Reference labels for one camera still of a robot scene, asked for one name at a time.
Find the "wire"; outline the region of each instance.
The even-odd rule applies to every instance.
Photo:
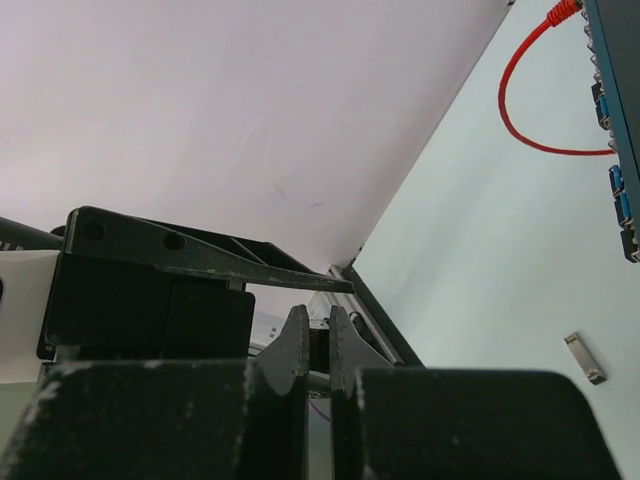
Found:
[[[320,418],[322,418],[323,420],[326,420],[327,422],[331,422],[331,418],[322,410],[320,410],[318,406],[315,403],[313,403],[311,400],[309,400],[309,406],[314,412],[318,414]]]
[[[611,155],[615,152],[610,149],[606,150],[571,150],[566,148],[555,148],[549,147],[547,145],[543,145],[538,142],[534,142],[528,137],[525,137],[521,134],[516,127],[511,122],[511,118],[509,118],[509,112],[507,111],[507,85],[509,84],[509,80],[511,79],[511,75],[513,75],[513,71],[516,68],[516,65],[525,54],[525,52],[533,45],[533,43],[538,40],[542,36],[544,32],[546,32],[551,27],[557,27],[562,22],[564,22],[567,18],[572,16],[573,14],[580,11],[582,8],[581,2],[578,0],[561,0],[558,2],[550,11],[547,13],[547,18],[538,25],[522,44],[515,51],[511,60],[504,69],[504,73],[502,74],[502,79],[500,80],[500,88],[498,89],[498,108],[500,110],[500,117],[504,122],[505,127],[509,130],[509,133],[513,135],[516,139],[520,140],[525,145],[533,147],[537,150],[542,150],[543,152],[548,153],[557,153],[559,155],[574,155],[574,156],[595,156],[595,155]]]

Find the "red ethernet cable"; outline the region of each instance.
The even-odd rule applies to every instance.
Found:
[[[505,127],[509,130],[509,133],[513,135],[515,138],[520,140],[525,145],[533,147],[538,150],[542,150],[543,152],[548,153],[557,153],[560,155],[574,155],[574,156],[594,156],[594,155],[611,155],[615,153],[613,150],[570,150],[566,148],[555,148],[549,147],[547,145],[542,145],[541,143],[534,142],[528,137],[525,137],[521,134],[516,127],[511,122],[509,118],[509,112],[507,111],[506,104],[506,96],[507,96],[507,85],[509,84],[509,80],[511,79],[511,75],[516,68],[516,65],[525,54],[525,52],[533,45],[533,43],[542,36],[544,32],[546,32],[551,27],[557,27],[562,22],[564,22],[567,18],[572,16],[573,14],[580,11],[582,8],[582,2],[580,0],[560,0],[547,13],[547,18],[538,25],[535,30],[533,30],[527,38],[522,42],[522,44],[515,51],[511,60],[504,69],[504,73],[502,74],[502,79],[500,80],[500,88],[498,89],[498,108],[500,109],[500,117],[504,122]]]

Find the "bolt hole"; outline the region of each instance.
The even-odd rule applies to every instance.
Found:
[[[169,250],[182,250],[184,248],[184,237],[178,232],[168,233],[164,237],[164,246]]]
[[[84,236],[92,241],[100,240],[106,233],[105,228],[99,223],[87,223],[83,230]]]

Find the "small metal object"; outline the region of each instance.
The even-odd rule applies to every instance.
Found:
[[[564,341],[591,383],[598,385],[607,379],[577,332],[565,337]]]

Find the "red cable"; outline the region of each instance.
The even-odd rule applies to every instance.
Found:
[[[515,138],[520,140],[525,145],[533,147],[537,150],[542,150],[543,152],[548,153],[557,153],[560,155],[576,155],[576,156],[595,156],[595,155],[611,155],[615,153],[613,150],[570,150],[566,148],[555,148],[549,147],[547,145],[542,145],[541,143],[534,142],[530,138],[522,135],[516,127],[513,126],[511,119],[509,118],[509,112],[507,112],[507,85],[509,84],[509,80],[511,79],[511,75],[513,75],[513,71],[516,68],[516,65],[525,54],[525,52],[533,45],[533,43],[542,36],[544,32],[546,32],[551,27],[557,27],[560,23],[564,22],[567,18],[569,18],[574,13],[580,11],[581,5],[577,0],[561,0],[553,7],[549,13],[547,13],[547,18],[536,27],[536,29],[529,34],[527,38],[525,38],[524,42],[518,47],[516,52],[509,60],[506,68],[504,69],[504,73],[502,74],[502,79],[500,80],[500,88],[498,89],[498,108],[500,109],[500,117],[504,122],[505,127],[509,130],[509,133],[513,135]]]

